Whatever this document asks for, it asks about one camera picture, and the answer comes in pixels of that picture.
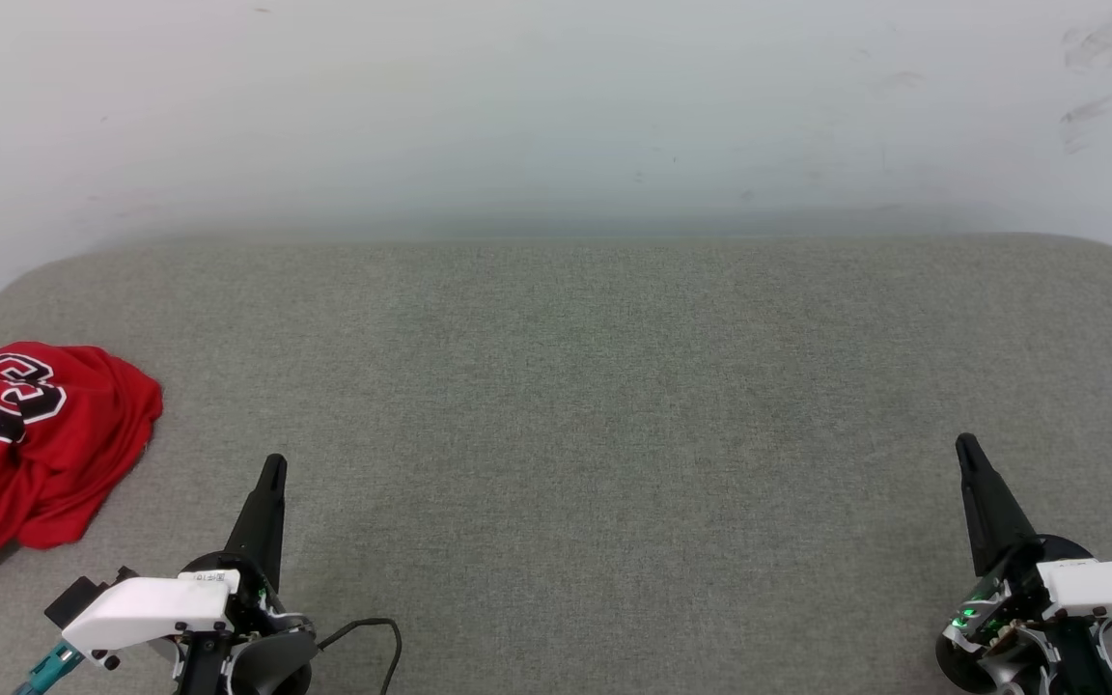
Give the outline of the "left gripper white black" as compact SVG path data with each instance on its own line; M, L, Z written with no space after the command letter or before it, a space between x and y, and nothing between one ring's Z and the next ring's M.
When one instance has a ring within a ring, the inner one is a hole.
M178 694L305 694L312 620L286 610L281 589L288 461L265 458L225 552L173 577L120 568L115 582L80 577L62 596L62 639L105 671L147 644L171 664Z

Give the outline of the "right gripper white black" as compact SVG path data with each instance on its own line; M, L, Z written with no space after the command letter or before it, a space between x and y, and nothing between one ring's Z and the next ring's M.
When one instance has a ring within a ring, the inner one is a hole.
M980 577L939 636L939 667L971 694L1112 694L1112 560L1039 536L974 434L955 440Z

